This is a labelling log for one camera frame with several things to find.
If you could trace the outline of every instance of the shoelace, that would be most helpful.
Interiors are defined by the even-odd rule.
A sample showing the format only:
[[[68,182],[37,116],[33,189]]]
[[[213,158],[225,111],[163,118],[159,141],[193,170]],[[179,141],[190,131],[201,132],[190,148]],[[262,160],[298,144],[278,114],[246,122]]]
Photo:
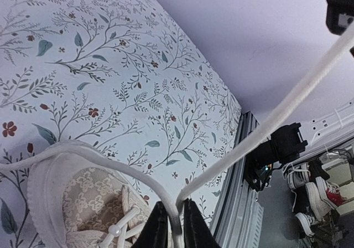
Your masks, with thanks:
[[[108,248],[113,239],[116,237],[118,237],[117,248],[124,248],[126,239],[137,235],[144,228],[145,223],[140,223],[127,231],[128,221],[138,215],[139,212],[140,209],[137,206],[133,206],[133,208],[120,221],[108,228],[107,236],[101,243],[96,245],[96,248]]]
[[[307,173],[310,173],[310,171],[308,169],[292,169],[288,174],[284,173],[283,172],[283,177],[284,179],[287,179],[287,176],[291,175],[292,173],[304,173],[304,172],[307,172]]]
[[[292,169],[295,169],[292,162],[286,164],[285,167],[283,168],[283,171],[282,171],[282,172],[283,172],[283,178],[284,178],[284,180],[287,179],[287,176],[288,176],[288,175],[290,174],[290,172],[291,172],[291,171],[290,171],[290,172],[288,173],[288,170],[290,169],[289,166],[291,166]]]
[[[327,188],[331,194],[339,194],[339,186],[336,184],[332,184],[330,182],[326,182]]]
[[[292,209],[292,211],[294,212],[294,208],[295,208],[295,205],[296,205],[296,199],[298,198],[298,194],[295,191],[293,191],[293,190],[291,190],[291,191],[295,194],[295,199],[294,199],[294,204],[293,204],[293,209]]]
[[[310,225],[312,225],[312,224],[314,224],[314,223],[316,222],[316,219],[315,219],[314,216],[308,215],[308,214],[305,214],[305,216],[308,217],[308,220],[309,220],[309,222],[310,222]]]

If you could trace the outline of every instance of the pearl bead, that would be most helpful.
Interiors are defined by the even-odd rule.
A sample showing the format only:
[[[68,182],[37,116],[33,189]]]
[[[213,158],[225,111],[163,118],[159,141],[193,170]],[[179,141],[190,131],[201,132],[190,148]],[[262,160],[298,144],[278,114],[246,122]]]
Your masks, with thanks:
[[[118,236],[120,236],[120,234],[122,232],[122,229],[119,226],[117,226],[117,225],[111,225],[108,228],[108,232],[110,234],[112,234],[114,237],[118,237]]]

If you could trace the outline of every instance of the red sneaker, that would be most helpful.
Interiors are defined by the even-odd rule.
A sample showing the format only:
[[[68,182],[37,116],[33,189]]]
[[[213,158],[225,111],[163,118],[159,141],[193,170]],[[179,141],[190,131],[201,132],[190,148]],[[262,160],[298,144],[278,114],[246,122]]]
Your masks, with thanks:
[[[319,189],[321,200],[326,202],[333,209],[342,205],[346,200],[341,196],[338,185],[327,182],[323,180],[322,177],[316,178],[316,185]]]

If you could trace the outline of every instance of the red flower pattern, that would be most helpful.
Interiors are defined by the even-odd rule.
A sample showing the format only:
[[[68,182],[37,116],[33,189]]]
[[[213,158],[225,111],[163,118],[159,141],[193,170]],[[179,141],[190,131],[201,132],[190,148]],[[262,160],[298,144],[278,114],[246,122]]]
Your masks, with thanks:
[[[14,124],[14,122],[4,122],[2,124],[2,127],[4,128],[4,131],[2,131],[2,135],[4,137],[7,136],[14,136],[15,135],[15,131],[17,130],[17,126]]]
[[[32,143],[28,143],[28,144],[27,144],[27,151],[28,151],[29,153],[32,153],[32,152],[33,152],[33,144],[32,144]]]
[[[90,115],[92,118],[95,118],[98,116],[98,109],[97,108],[89,108],[88,115]]]
[[[39,107],[41,107],[43,110],[47,110],[48,106],[46,104],[41,104],[39,105]]]
[[[144,199],[145,203],[147,203],[147,205],[149,205],[150,197],[148,195],[144,195],[144,196],[140,195],[140,196]]]

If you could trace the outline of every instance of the shoe sole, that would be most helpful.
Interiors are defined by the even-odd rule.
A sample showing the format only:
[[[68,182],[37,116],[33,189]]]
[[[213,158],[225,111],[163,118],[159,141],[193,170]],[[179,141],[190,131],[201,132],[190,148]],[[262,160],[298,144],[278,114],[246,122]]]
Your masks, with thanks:
[[[289,174],[288,177],[287,177],[287,180],[288,180],[288,186],[290,188],[290,190],[296,190],[296,187],[294,185],[294,173],[292,174]]]
[[[309,165],[307,163],[301,165],[301,169],[308,171]],[[303,178],[306,182],[310,182],[310,172],[302,172]]]
[[[328,197],[327,197],[327,193],[326,193],[326,182],[325,180],[323,180],[322,177],[317,177],[316,178],[316,185],[317,188],[319,190],[320,193],[320,198],[322,201],[326,202],[326,204],[328,204],[330,207],[332,207],[333,209],[338,208],[337,205],[335,203],[333,203]]]
[[[314,212],[317,220],[321,220],[327,213],[324,210],[324,205],[327,204],[325,202],[322,202],[319,190],[315,183],[306,183],[305,187],[310,200],[311,209]]]
[[[300,221],[301,226],[303,227],[303,230],[305,234],[309,237],[314,236],[315,234],[311,230],[311,224],[307,220],[306,216],[303,213],[297,213],[296,218]]]

